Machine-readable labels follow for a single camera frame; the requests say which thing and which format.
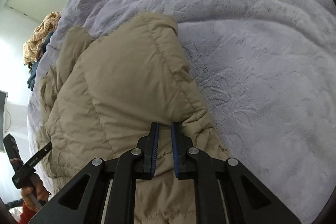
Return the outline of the red sleeve forearm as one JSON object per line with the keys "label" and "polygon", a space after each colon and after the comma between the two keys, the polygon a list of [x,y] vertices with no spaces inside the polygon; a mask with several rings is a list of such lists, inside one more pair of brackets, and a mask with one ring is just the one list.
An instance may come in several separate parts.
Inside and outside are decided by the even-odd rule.
{"label": "red sleeve forearm", "polygon": [[36,211],[33,211],[29,209],[25,203],[22,204],[22,213],[20,215],[20,219],[18,221],[18,224],[28,224],[30,219],[37,213]]}

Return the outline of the person's left hand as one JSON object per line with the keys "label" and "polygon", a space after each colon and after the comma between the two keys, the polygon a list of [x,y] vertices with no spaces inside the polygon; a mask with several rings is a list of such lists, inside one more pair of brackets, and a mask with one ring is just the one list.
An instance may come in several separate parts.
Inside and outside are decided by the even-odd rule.
{"label": "person's left hand", "polygon": [[37,174],[30,178],[31,184],[21,189],[21,196],[25,205],[32,211],[37,212],[42,208],[42,201],[47,202],[50,192],[46,190],[42,180]]}

